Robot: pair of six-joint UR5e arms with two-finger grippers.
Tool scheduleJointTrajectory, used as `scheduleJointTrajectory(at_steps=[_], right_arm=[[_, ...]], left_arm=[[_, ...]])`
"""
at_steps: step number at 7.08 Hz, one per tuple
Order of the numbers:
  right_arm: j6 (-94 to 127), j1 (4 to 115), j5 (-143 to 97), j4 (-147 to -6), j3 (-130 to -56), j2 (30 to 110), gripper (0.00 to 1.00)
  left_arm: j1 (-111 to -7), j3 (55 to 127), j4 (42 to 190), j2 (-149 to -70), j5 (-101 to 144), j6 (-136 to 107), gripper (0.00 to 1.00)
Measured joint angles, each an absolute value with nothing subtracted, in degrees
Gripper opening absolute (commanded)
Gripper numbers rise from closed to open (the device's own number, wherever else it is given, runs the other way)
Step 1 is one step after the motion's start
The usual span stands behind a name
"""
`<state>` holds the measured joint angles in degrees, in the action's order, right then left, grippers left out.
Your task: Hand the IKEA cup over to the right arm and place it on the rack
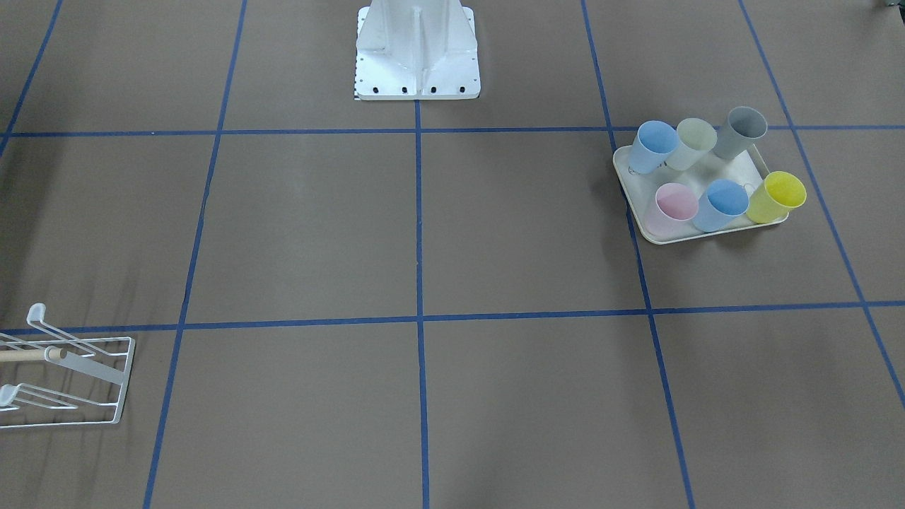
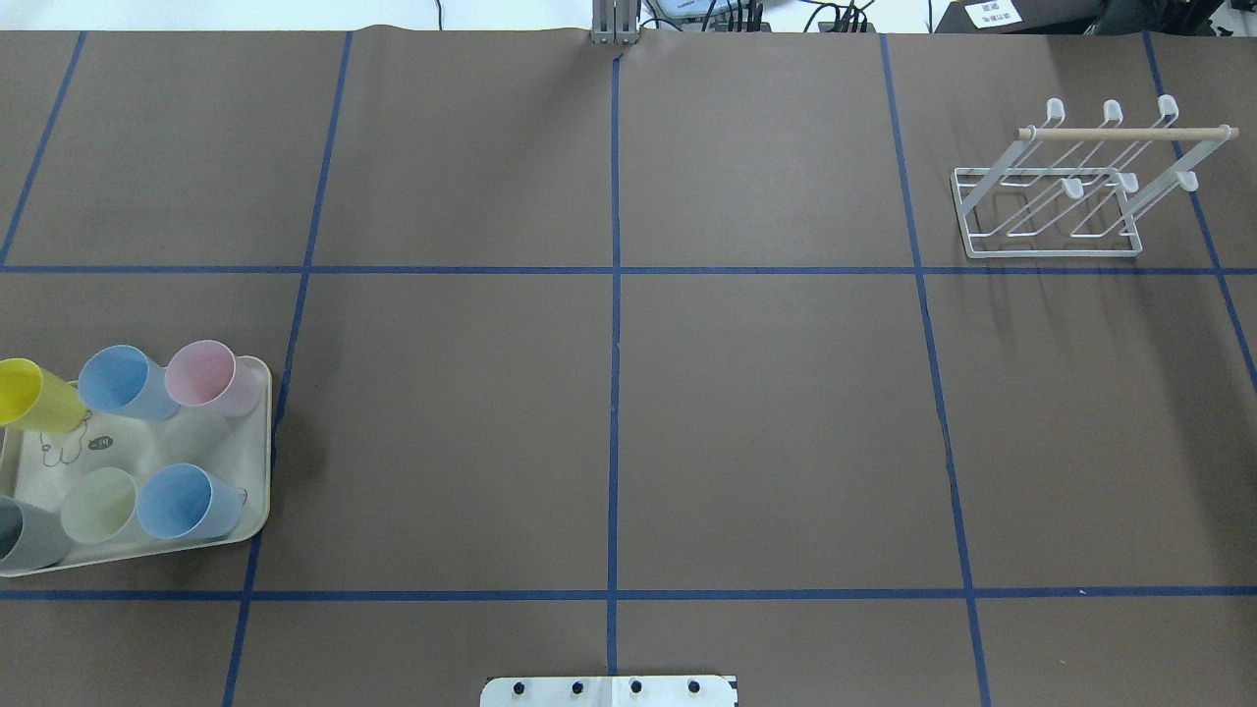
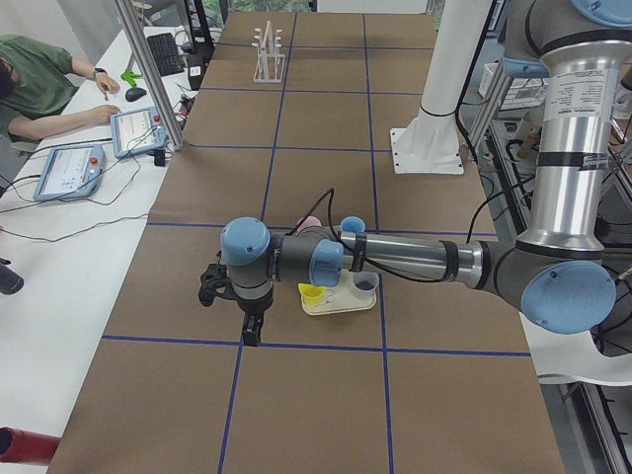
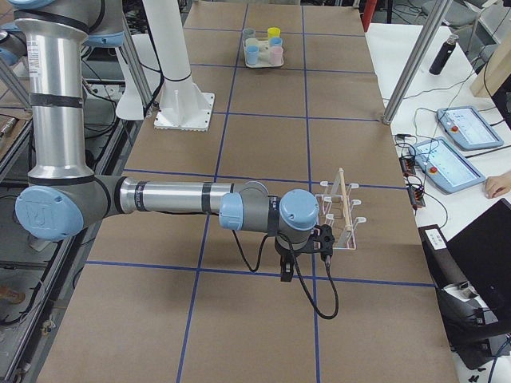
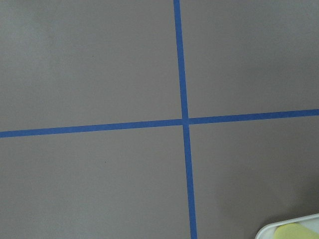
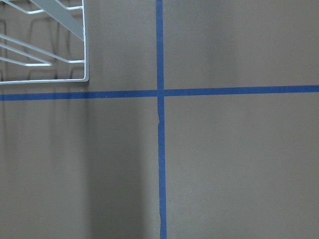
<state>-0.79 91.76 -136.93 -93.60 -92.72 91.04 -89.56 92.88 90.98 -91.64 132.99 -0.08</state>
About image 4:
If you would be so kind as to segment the person's hand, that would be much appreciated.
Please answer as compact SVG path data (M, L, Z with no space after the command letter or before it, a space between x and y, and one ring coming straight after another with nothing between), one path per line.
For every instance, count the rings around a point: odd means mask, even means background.
M511 175L510 172L499 176L489 176L485 182L485 196L488 199L497 198L510 192Z

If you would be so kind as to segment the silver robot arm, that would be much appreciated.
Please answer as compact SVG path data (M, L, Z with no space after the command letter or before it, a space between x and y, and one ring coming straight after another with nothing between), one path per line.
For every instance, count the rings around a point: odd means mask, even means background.
M12 66L26 57L26 36L15 25L14 22L8 22L1 25L1 59Z
M16 26L26 37L36 164L17 198L19 222L39 239L60 241L112 215L135 211L217 215L232 231L275 240L281 278L309 253L319 204L308 191L271 196L260 183L137 181L98 176L85 161L81 47L125 42L119 1L16 1Z

